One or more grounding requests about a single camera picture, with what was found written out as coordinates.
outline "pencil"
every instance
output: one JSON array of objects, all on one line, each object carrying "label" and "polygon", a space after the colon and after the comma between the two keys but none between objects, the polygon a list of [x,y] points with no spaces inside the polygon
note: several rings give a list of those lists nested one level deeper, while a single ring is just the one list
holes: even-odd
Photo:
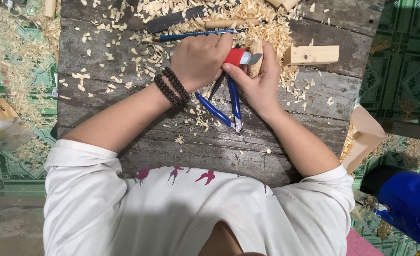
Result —
[{"label": "pencil", "polygon": [[219,34],[219,33],[231,33],[231,34],[233,34],[234,32],[240,32],[240,30],[225,29],[225,30],[215,30],[215,31],[193,32],[193,33],[186,33],[186,34],[160,36],[160,37],[153,38],[153,40],[155,40],[155,41],[179,40],[179,39],[183,39],[185,37],[196,37],[198,35],[210,35],[210,34]]}]

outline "sleeve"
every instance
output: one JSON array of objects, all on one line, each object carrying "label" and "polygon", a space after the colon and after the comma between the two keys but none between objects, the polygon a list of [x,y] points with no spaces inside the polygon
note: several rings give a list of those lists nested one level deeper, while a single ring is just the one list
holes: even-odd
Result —
[{"label": "sleeve", "polygon": [[355,205],[353,181],[340,165],[272,189],[309,255],[346,255],[349,213]]},{"label": "sleeve", "polygon": [[58,140],[44,168],[45,255],[99,255],[113,238],[124,207],[126,183],[117,154]]}]

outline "wire cutter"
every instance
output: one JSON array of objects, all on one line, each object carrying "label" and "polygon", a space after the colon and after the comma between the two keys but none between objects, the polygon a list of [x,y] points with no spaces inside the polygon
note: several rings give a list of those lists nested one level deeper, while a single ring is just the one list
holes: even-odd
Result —
[{"label": "wire cutter", "polygon": [[197,92],[196,98],[205,108],[207,108],[210,113],[212,113],[219,120],[223,121],[227,126],[233,128],[237,133],[240,134],[240,132],[243,130],[241,127],[240,99],[238,97],[235,81],[229,76],[227,76],[227,85],[229,86],[230,101],[232,102],[232,112],[234,113],[234,122],[232,122],[227,116],[225,116],[221,111],[215,108],[209,101],[207,101]]}]

